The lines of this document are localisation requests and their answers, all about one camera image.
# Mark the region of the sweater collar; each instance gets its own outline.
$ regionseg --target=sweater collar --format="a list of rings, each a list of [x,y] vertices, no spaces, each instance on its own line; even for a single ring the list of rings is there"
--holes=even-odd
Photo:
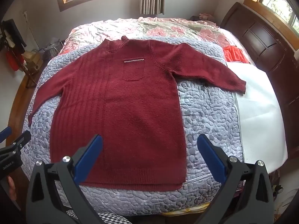
[[[110,51],[110,50],[119,49],[119,48],[123,47],[124,45],[126,45],[128,42],[129,42],[129,39],[126,36],[122,36],[121,40],[111,41],[111,40],[105,39],[99,45],[99,47],[103,50]]]

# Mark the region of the chest pocket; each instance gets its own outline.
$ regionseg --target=chest pocket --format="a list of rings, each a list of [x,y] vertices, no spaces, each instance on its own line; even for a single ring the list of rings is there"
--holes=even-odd
[[[123,66],[123,80],[137,81],[144,77],[144,57],[125,59]]]

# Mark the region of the sweater sleeve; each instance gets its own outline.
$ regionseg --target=sweater sleeve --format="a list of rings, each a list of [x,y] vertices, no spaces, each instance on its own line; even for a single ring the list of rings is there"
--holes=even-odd
[[[188,44],[172,45],[156,40],[150,43],[157,62],[173,75],[204,79],[221,89],[245,94],[245,81],[221,62],[196,51]]]
[[[62,68],[37,90],[32,113],[28,116],[29,126],[31,126],[33,115],[44,102],[50,98],[62,94],[65,85],[72,79],[77,68],[79,67],[81,61],[79,59]]]

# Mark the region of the dark wooden headboard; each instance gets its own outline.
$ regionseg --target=dark wooden headboard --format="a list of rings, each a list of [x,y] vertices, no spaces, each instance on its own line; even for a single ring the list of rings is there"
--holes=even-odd
[[[236,36],[257,68],[267,73],[281,108],[289,158],[298,157],[299,65],[293,49],[268,23],[240,3],[231,7],[220,27]]]

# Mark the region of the floral bedding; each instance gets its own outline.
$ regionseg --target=floral bedding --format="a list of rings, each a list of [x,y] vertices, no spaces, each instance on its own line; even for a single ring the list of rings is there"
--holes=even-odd
[[[242,50],[253,64],[245,48],[230,32],[210,21],[188,21],[179,18],[143,18],[98,21],[74,28],[66,39],[61,54],[89,44],[102,43],[104,39],[118,40],[123,35],[129,39],[143,36],[181,37],[212,42],[222,48],[233,45]]]

